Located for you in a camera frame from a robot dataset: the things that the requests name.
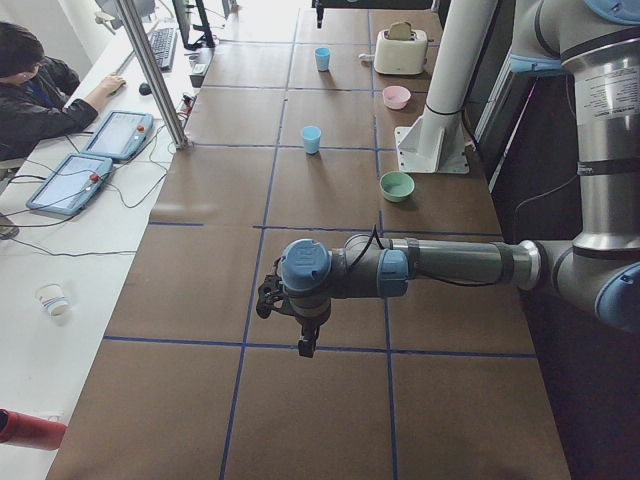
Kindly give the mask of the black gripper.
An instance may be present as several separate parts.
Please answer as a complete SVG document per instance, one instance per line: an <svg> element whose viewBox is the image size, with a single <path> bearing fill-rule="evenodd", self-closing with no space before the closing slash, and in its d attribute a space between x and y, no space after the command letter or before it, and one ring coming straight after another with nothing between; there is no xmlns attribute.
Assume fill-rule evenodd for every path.
<svg viewBox="0 0 640 480"><path fill-rule="evenodd" d="M279 265L282 256L278 257L271 272L265 276L263 283L258 287L258 300L256 313L262 319L267 319L272 312L285 316L294 316L294 310L288 296L284 292L282 278L279 275ZM298 340L298 353L301 357L313 357L320 328L317 326L303 325Z"/></svg>

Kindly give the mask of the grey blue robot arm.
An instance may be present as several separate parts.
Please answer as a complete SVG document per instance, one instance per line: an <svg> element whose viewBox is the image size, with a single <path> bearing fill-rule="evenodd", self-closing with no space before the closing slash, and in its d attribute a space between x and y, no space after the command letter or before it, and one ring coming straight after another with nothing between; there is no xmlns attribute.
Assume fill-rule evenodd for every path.
<svg viewBox="0 0 640 480"><path fill-rule="evenodd" d="M331 302L402 296L424 276L461 286L542 289L602 323L639 328L639 5L519 1L510 67L574 80L582 229L570 241L465 243L356 235L338 249L289 244L258 289L256 311L289 315L314 354Z"/></svg>

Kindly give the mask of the person's hand on desk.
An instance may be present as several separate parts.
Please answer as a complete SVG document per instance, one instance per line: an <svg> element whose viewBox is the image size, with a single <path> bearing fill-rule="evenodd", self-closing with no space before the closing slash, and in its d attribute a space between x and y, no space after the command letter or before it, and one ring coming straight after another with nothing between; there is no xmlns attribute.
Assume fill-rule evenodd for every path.
<svg viewBox="0 0 640 480"><path fill-rule="evenodd" d="M126 84L126 80L119 75L111 74L102 79L96 90L103 96L111 96Z"/></svg>

